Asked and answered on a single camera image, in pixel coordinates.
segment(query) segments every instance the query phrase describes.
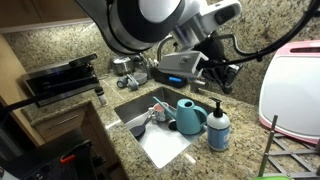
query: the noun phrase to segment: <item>granite countertop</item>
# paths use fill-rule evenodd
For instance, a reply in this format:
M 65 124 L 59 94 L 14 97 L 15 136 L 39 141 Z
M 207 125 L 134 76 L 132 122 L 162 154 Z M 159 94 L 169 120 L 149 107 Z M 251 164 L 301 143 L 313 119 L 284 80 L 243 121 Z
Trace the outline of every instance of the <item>granite countertop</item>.
M 258 175 L 269 131 L 260 124 L 256 106 L 204 90 L 194 94 L 190 93 L 189 87 L 174 89 L 165 86 L 210 105 L 213 105 L 213 102 L 208 97 L 214 96 L 221 99 L 222 108 L 228 113 L 231 121 L 231 134 L 229 148 L 226 151 L 211 150 L 206 142 L 207 133 L 204 133 L 170 163 L 157 169 L 113 109 L 164 85 L 151 80 L 140 86 L 138 91 L 131 92 L 128 88 L 117 88 L 116 81 L 117 77 L 113 76 L 101 81 L 108 99 L 108 105 L 104 107 L 100 106 L 94 91 L 91 90 L 42 108 L 29 105 L 22 111 L 31 125 L 35 126 L 66 111 L 92 103 L 130 179 L 229 180 L 249 179 Z M 284 139 L 282 142 L 290 149 L 302 147 L 292 140 Z M 319 156 L 305 155 L 302 158 L 315 169 L 320 165 Z M 304 171 L 288 157 L 280 157 L 277 160 L 286 167 L 288 172 Z M 276 170 L 271 165 L 267 165 L 265 172 L 276 172 Z

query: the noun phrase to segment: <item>cabinet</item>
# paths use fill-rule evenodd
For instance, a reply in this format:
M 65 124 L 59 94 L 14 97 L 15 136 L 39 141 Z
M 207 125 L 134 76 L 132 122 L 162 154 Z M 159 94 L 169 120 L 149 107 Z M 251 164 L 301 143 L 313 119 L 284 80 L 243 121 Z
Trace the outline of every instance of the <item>cabinet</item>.
M 41 23 L 32 0 L 1 0 L 0 27 Z
M 74 0 L 32 0 L 42 22 L 85 18 Z
M 73 129 L 80 128 L 85 116 L 83 108 L 78 108 L 54 117 L 36 126 L 39 134 L 48 142 Z
M 26 74 L 25 69 L 7 41 L 0 34 L 0 103 L 4 106 L 22 101 L 28 97 L 22 88 L 23 82 L 20 79 L 23 74 Z M 38 131 L 31 127 L 30 122 L 20 109 L 13 111 L 11 116 L 36 146 L 45 143 Z
M 106 161 L 96 168 L 96 174 L 103 174 L 104 177 L 111 176 L 112 179 L 128 179 L 93 106 L 87 105 L 84 109 L 86 115 L 81 124 L 83 136 L 93 143 L 96 153 Z
M 86 18 L 75 0 L 1 0 L 0 27 Z

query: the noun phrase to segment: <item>kitchen sink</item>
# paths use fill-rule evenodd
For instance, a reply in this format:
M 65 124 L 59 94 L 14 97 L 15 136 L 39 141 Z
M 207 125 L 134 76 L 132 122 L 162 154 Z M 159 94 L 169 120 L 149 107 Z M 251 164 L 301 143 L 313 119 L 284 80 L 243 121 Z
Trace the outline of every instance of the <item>kitchen sink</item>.
M 197 106 L 202 107 L 208 113 L 212 111 L 212 108 L 206 104 L 170 89 L 159 88 L 115 108 L 115 112 L 128 129 L 141 125 L 147 119 L 149 116 L 148 108 L 156 104 L 152 99 L 153 96 L 167 102 L 172 111 L 175 111 L 177 102 L 182 98 L 193 100 Z M 153 163 L 158 168 L 162 168 L 204 132 L 203 129 L 195 135 L 183 135 L 176 130 L 175 120 L 172 118 L 163 122 L 152 120 L 146 125 L 145 134 L 138 141 Z

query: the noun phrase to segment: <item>blue soap bottle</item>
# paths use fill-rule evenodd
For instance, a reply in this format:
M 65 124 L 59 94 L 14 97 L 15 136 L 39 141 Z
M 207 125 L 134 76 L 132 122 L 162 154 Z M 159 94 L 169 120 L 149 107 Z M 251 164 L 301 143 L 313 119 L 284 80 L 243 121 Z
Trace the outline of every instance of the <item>blue soap bottle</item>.
M 211 97 L 216 102 L 216 108 L 207 116 L 208 144 L 216 151 L 224 151 L 229 146 L 230 120 L 220 108 L 221 101 Z

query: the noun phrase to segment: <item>black cable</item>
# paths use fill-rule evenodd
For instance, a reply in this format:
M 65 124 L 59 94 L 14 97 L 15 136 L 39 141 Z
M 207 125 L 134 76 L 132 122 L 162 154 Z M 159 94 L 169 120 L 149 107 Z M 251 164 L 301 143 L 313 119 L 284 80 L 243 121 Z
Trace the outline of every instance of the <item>black cable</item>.
M 320 17 L 320 11 L 315 12 L 313 16 L 314 17 Z
M 295 37 L 307 25 L 307 23 L 316 15 L 316 13 L 318 12 L 319 6 L 320 6 L 319 0 L 312 0 L 308 10 L 304 13 L 304 15 L 299 20 L 299 22 L 287 34 L 285 34 L 280 39 L 273 42 L 266 48 L 262 49 L 261 51 L 257 51 L 256 53 L 254 53 L 254 55 L 251 55 L 242 59 L 234 60 L 234 61 L 227 61 L 227 62 L 215 63 L 215 64 L 213 64 L 212 61 L 202 61 L 201 63 L 199 63 L 197 68 L 211 69 L 218 66 L 227 66 L 231 64 L 245 63 L 254 59 L 261 61 L 263 56 L 276 51 L 277 49 L 279 49 L 280 47 L 288 43 L 293 37 Z
M 211 38 L 213 40 L 232 39 L 233 49 L 236 51 L 236 53 L 238 53 L 241 56 L 251 56 L 251 55 L 255 55 L 256 54 L 256 53 L 248 53 L 248 52 L 242 51 L 238 47 L 237 37 L 235 35 L 233 35 L 233 34 L 224 34 L 224 35 L 219 35 L 219 36 L 212 36 Z

